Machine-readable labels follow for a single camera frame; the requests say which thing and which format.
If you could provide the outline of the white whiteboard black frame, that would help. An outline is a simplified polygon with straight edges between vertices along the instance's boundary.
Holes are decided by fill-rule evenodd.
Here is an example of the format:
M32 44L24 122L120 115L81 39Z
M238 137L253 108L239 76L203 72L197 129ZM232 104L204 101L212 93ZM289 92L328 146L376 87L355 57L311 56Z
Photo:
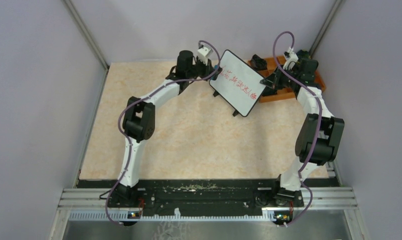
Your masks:
M209 85L221 96L239 115L247 117L266 86L260 83L264 77L251 68L247 62L227 49L220 58L222 72L216 80L210 80Z

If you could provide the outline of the blue whiteboard eraser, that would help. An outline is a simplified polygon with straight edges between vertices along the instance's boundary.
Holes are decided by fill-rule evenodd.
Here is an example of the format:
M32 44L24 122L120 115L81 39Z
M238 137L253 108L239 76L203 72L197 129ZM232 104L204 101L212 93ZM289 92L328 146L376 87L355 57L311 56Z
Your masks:
M223 69L219 65L214 66L214 75L210 78L211 81L215 81Z

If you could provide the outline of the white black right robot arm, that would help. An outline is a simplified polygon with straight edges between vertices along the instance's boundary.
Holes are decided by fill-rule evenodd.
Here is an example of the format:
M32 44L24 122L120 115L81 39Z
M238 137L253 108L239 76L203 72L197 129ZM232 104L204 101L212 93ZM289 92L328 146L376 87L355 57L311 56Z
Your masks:
M315 82L319 63L310 58L287 59L275 71L261 80L272 93L290 88L306 116L295 142L296 158L279 175L270 199L276 206L297 202L304 181L317 168L335 160L342 133L343 119L335 117L327 108L322 87Z

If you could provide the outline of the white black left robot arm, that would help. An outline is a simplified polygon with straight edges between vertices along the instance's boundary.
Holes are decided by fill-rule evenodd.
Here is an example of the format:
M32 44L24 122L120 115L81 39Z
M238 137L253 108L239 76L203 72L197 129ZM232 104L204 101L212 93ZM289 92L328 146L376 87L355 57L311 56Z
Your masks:
M128 99L118 121L119 131L125 137L125 152L118 180L108 194L111 205L133 207L138 203L140 166L145 146L156 128L156 111L192 82L206 81L217 75L220 68L212 65L212 52L206 46L200 47L196 54L182 50L161 85L142 97Z

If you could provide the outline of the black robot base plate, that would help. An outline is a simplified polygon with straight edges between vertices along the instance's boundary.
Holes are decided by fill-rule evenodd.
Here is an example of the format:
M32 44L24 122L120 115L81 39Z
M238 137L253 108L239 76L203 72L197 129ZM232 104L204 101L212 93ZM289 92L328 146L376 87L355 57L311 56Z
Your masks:
M129 219L141 217L244 217L264 207L305 207L301 193L278 195L276 179L140 180L134 190L114 180L80 180L77 188L104 188L99 196L110 210L136 208Z

